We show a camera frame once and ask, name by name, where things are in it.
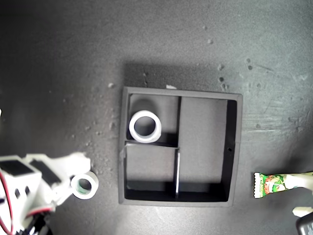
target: hole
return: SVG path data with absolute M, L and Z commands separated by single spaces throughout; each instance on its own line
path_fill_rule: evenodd
M 25 187 L 25 193 L 26 193 L 26 195 L 28 195 L 30 193 L 28 186 Z
M 20 191 L 18 189 L 15 190 L 15 196 L 18 199 L 20 197 Z
M 141 136 L 148 136 L 156 128 L 156 122 L 151 117 L 141 117 L 135 123 L 135 131 Z
M 80 179 L 77 182 L 76 190 L 83 195 L 87 195 L 91 192 L 91 183 L 86 179 Z

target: green snack package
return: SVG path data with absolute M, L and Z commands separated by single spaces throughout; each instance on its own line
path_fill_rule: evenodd
M 313 182 L 313 172 L 277 175 L 254 173 L 254 198 L 261 198 L 269 193 L 285 191 L 297 187 L 306 188 L 307 183 L 302 179 L 303 176 L 305 176 L 306 182 L 307 179 L 312 177 Z

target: gray table surface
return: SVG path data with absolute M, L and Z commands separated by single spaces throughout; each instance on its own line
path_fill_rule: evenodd
M 312 0 L 2 1 L 0 154 L 92 159 L 99 190 L 57 208 L 56 235 L 296 234 L 312 193 L 254 199 L 253 172 L 313 171 L 312 58 Z M 233 207 L 118 204 L 122 88 L 166 84 L 244 96 Z

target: tape roll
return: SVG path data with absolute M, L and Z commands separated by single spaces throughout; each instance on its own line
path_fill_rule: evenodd
M 76 197 L 79 199 L 90 199 L 98 190 L 99 180 L 93 172 L 89 171 L 85 174 L 74 176 L 70 185 Z
M 143 117 L 149 117 L 149 118 L 153 119 L 153 121 L 156 124 L 154 131 L 151 134 L 147 135 L 147 136 L 140 135 L 135 130 L 135 123 L 136 123 L 136 121 L 138 121 L 139 118 L 143 118 Z M 131 119 L 131 121 L 129 123 L 129 132 L 130 132 L 131 136 L 136 141 L 138 141 L 140 143 L 153 143 L 153 142 L 156 142 L 160 138 L 161 132 L 162 132 L 161 121 L 154 113 L 152 113 L 152 112 L 150 112 L 148 110 L 139 111 L 139 112 L 135 113 L 132 116 L 132 119 Z

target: cable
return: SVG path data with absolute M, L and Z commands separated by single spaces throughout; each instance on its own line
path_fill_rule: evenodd
M 36 208 L 36 209 L 33 209 L 32 211 L 30 211 L 29 213 L 27 213 L 27 217 L 30 217 L 32 215 L 35 215 L 35 214 L 39 214 L 39 213 L 43 213 L 43 212 L 50 212 L 50 211 L 53 211 L 53 208 L 52 207 L 47 207 L 47 208 Z
M 11 231 L 8 230 L 8 228 L 4 224 L 3 220 L 1 219 L 1 217 L 0 217 L 0 226 L 2 227 L 2 229 L 4 230 L 4 232 L 6 234 L 13 235 L 13 212 L 12 212 L 11 199 L 10 199 L 10 195 L 9 195 L 8 185 L 7 185 L 5 177 L 4 177 L 4 175 L 2 174 L 1 171 L 0 171 L 0 180 L 2 182 L 2 185 L 3 185 L 3 188 L 4 188 L 4 192 L 5 192 L 5 196 L 6 196 L 6 200 L 7 200 L 8 205 L 9 205 L 10 217 L 11 217 Z

